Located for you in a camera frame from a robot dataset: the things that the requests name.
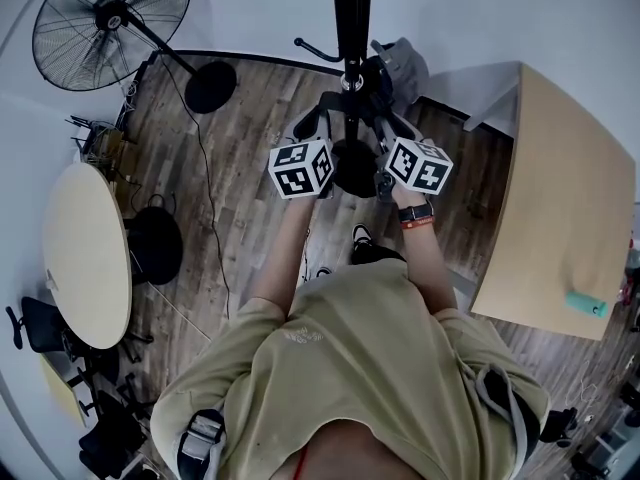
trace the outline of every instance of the gray bag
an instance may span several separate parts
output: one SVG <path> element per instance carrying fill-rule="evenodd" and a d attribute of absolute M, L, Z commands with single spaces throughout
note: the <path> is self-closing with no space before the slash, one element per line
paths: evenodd
<path fill-rule="evenodd" d="M 395 99 L 392 109 L 397 114 L 403 115 L 410 105 L 427 93 L 429 82 L 427 63 L 405 37 L 384 46 L 373 40 L 371 48 L 384 62 L 387 73 L 391 77 Z"/>

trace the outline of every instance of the shoe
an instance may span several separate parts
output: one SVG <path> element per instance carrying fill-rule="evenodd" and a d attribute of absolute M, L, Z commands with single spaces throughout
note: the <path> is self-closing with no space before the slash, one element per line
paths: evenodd
<path fill-rule="evenodd" d="M 372 243 L 371 233 L 364 224 L 356 224 L 353 227 L 353 246 L 357 247 L 363 243 Z"/>

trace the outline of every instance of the wooden table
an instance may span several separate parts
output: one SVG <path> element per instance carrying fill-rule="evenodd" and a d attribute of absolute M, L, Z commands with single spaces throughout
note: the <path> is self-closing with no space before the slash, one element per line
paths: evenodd
<path fill-rule="evenodd" d="M 131 312 L 131 264 L 118 205 L 102 174 L 73 164 L 58 179 L 43 226 L 47 285 L 78 337 L 118 343 Z"/>
<path fill-rule="evenodd" d="M 471 311 L 602 339 L 624 274 L 635 164 L 575 100 L 523 65 L 509 182 L 493 253 Z M 607 302 L 606 318 L 565 304 Z"/>

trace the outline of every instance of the stand base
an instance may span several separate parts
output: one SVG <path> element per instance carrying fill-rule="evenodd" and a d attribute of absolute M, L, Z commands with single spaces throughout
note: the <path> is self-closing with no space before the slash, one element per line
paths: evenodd
<path fill-rule="evenodd" d="M 184 98 L 196 114 L 208 114 L 224 105 L 236 90 L 236 71 L 230 64 L 215 61 L 205 64 L 187 82 Z"/>
<path fill-rule="evenodd" d="M 378 166 L 371 148 L 361 141 L 341 140 L 331 152 L 338 157 L 334 183 L 354 196 L 375 197 L 374 176 Z"/>

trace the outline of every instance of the beige t-shirt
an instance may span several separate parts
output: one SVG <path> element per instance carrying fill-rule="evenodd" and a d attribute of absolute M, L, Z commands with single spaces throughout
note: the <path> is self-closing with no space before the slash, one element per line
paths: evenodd
<path fill-rule="evenodd" d="M 448 309 L 431 316 L 406 264 L 348 266 L 296 292 L 289 319 L 250 300 L 164 391 L 153 440 L 177 474 L 182 432 L 224 399 L 222 479 L 268 479 L 326 423 L 367 425 L 427 480 L 497 480 L 514 466 L 511 428 L 462 380 L 504 368 L 541 424 L 548 395 L 489 323 Z"/>

